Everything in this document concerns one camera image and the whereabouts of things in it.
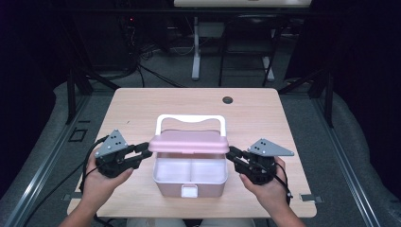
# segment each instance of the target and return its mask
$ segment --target pink storage box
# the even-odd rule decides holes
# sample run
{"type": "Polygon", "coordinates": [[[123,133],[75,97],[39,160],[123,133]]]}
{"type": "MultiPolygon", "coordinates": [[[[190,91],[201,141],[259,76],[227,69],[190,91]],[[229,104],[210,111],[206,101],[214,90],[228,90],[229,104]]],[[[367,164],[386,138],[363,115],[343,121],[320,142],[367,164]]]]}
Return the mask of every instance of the pink storage box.
{"type": "Polygon", "coordinates": [[[162,114],[148,150],[157,153],[153,180],[162,195],[182,198],[222,195],[228,178],[225,153],[229,151],[224,117],[162,114]],[[161,131],[166,118],[187,123],[217,119],[220,131],[161,131]]]}

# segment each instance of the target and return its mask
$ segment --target person's left hand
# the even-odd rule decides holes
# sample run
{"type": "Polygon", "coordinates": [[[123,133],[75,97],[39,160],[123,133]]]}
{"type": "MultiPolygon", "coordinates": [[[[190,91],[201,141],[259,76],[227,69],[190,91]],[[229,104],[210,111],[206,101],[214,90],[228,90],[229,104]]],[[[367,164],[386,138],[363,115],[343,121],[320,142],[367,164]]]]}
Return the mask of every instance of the person's left hand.
{"type": "MultiPolygon", "coordinates": [[[[96,149],[91,153],[86,172],[96,168],[96,149]]],[[[91,209],[95,213],[109,199],[114,190],[125,182],[132,174],[133,169],[129,168],[115,178],[103,176],[97,169],[86,176],[82,199],[79,205],[91,209]]]]}

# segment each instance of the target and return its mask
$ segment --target white desk leg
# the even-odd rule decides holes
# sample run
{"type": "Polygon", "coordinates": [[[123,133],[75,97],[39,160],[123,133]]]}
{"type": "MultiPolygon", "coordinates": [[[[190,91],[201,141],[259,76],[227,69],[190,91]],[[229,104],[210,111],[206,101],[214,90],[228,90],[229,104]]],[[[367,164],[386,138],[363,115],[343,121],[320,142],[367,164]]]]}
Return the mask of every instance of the white desk leg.
{"type": "MultiPolygon", "coordinates": [[[[265,66],[265,68],[267,68],[269,66],[269,58],[268,57],[263,57],[263,65],[265,66]]],[[[268,74],[268,82],[273,82],[274,81],[274,74],[273,74],[273,70],[270,69],[269,74],[268,74]]]]}
{"type": "Polygon", "coordinates": [[[201,68],[201,54],[200,54],[200,36],[199,36],[199,24],[198,17],[194,18],[194,46],[195,46],[195,54],[194,54],[194,64],[192,65],[192,79],[198,80],[200,79],[200,68],[201,68]]]}

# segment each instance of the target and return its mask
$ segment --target person's arm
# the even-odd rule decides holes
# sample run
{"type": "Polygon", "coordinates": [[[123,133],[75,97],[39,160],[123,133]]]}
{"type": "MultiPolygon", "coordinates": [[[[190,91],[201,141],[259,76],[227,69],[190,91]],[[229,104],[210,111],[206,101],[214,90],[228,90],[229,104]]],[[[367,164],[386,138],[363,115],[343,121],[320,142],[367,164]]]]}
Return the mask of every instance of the person's arm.
{"type": "MultiPolygon", "coordinates": [[[[280,158],[275,157],[275,162],[286,168],[284,161],[280,158]]],[[[283,181],[286,180],[284,172],[280,167],[277,167],[277,176],[283,181]]],[[[286,189],[277,180],[273,179],[269,183],[256,185],[244,174],[240,174],[239,177],[245,187],[255,194],[257,200],[278,226],[305,226],[287,204],[286,189]]]]}
{"type": "MultiPolygon", "coordinates": [[[[87,172],[96,168],[95,150],[91,153],[88,160],[87,172]]],[[[97,171],[88,174],[85,179],[82,199],[78,206],[60,224],[64,226],[90,226],[97,210],[109,199],[114,190],[125,182],[132,174],[133,169],[129,168],[116,178],[107,178],[97,171]]]]}

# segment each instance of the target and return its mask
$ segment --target white handle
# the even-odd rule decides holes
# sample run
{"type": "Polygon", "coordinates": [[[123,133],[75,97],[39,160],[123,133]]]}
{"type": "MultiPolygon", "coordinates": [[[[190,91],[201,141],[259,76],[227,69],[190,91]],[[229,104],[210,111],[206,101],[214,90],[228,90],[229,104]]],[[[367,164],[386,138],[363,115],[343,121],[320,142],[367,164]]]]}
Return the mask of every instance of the white handle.
{"type": "Polygon", "coordinates": [[[179,115],[179,114],[161,114],[157,117],[156,123],[156,135],[160,135],[162,132],[162,122],[166,118],[174,118],[176,120],[187,122],[187,123],[197,123],[204,120],[216,119],[220,122],[220,136],[226,136],[225,129],[225,119],[222,115],[179,115]]]}

